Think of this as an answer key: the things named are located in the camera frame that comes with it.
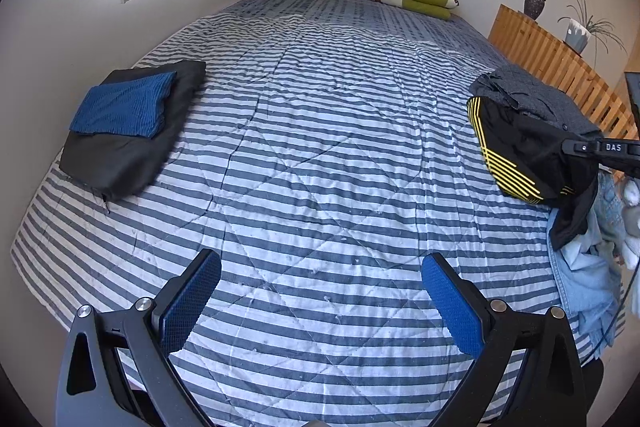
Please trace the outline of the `right white gloved hand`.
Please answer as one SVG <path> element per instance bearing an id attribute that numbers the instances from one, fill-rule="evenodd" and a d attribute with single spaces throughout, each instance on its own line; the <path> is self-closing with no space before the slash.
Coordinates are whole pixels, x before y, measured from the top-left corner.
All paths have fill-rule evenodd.
<path id="1" fill-rule="evenodd" d="M 622 187 L 623 239 L 622 255 L 629 270 L 636 269 L 639 262 L 639 180 L 626 178 Z"/>

